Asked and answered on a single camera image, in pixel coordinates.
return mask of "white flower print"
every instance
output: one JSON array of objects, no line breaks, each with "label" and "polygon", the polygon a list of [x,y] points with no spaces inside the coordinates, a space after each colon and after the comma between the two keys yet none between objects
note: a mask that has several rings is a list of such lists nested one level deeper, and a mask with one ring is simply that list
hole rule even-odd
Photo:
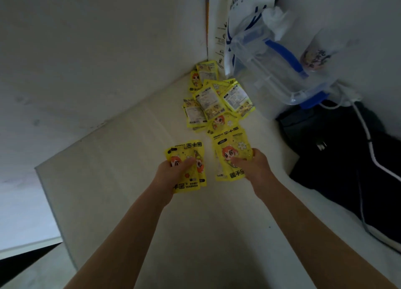
[{"label": "white flower print", "polygon": [[238,148],[241,150],[245,150],[247,148],[247,146],[245,145],[245,142],[238,142]]}]

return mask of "hand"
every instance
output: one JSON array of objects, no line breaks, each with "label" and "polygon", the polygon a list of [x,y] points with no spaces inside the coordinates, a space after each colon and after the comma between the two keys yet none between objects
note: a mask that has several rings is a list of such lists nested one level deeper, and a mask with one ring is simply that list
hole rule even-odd
[{"label": "hand", "polygon": [[262,191],[272,180],[277,180],[270,170],[268,159],[258,149],[253,149],[253,159],[243,160],[238,157],[231,158],[231,162],[244,170],[247,179],[251,182],[256,196],[260,198]]},{"label": "hand", "polygon": [[194,157],[191,157],[174,167],[171,166],[168,160],[163,161],[159,165],[156,175],[148,189],[161,195],[163,205],[168,205],[173,197],[173,187],[179,182],[184,172],[196,161]]}]

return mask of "person's left arm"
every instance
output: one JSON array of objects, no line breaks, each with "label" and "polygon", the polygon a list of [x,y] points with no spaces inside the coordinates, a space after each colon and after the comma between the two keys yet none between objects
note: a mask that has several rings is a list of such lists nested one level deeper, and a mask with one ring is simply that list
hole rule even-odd
[{"label": "person's left arm", "polygon": [[173,187],[195,161],[188,158],[176,167],[162,162],[149,187],[64,289],[132,289]]}]

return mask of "person's left hand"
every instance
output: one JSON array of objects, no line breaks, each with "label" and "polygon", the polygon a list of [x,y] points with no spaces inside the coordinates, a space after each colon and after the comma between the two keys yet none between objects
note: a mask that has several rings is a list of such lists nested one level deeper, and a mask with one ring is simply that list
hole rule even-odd
[{"label": "person's left hand", "polygon": [[173,187],[179,182],[184,172],[196,161],[194,157],[191,157],[174,167],[171,166],[168,160],[163,161],[159,165],[156,175],[148,189],[160,194],[162,196],[163,205],[168,205],[173,197]]}]

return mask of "forearm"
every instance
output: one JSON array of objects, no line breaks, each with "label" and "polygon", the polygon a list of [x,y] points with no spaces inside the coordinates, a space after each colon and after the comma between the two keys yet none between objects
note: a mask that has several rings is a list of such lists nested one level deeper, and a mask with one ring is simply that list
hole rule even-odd
[{"label": "forearm", "polygon": [[65,289],[132,289],[163,207],[157,192],[146,189]]},{"label": "forearm", "polygon": [[260,189],[258,196],[317,288],[396,288],[277,179]]}]

